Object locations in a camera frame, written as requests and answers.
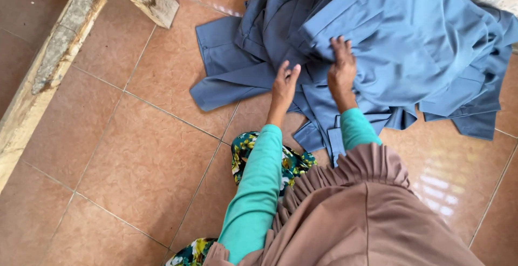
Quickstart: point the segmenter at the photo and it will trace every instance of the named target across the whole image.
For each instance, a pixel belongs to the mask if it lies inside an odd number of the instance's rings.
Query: blue-gray fabric
[[[461,134],[493,139],[498,96],[518,41],[511,13],[470,0],[248,0],[242,18],[198,26],[207,77],[191,89],[208,111],[271,89],[286,59],[301,64],[290,111],[307,151],[343,153],[326,77],[331,37],[352,41],[359,109],[379,133],[417,120],[452,119]]]

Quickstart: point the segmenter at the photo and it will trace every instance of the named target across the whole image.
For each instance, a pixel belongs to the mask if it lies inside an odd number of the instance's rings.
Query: teal long sleeve
[[[381,145],[381,140],[376,135],[374,128],[358,108],[346,110],[340,115],[340,130],[345,150],[353,149],[362,143]]]
[[[236,196],[229,204],[218,242],[237,264],[264,247],[277,209],[281,184],[282,133],[272,124],[263,127],[250,152]]]

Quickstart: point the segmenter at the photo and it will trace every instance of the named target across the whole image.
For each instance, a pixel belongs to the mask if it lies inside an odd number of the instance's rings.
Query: floor
[[[0,0],[0,115],[66,1]],[[270,96],[198,109],[194,27],[241,15],[243,1],[178,0],[165,30],[129,0],[109,0],[0,196],[1,265],[159,266],[218,236],[236,192],[228,143],[261,128]],[[518,258],[517,97],[514,55],[492,142],[422,117],[380,135],[423,202],[487,265]],[[304,121],[288,114],[285,144],[301,149],[291,134]]]

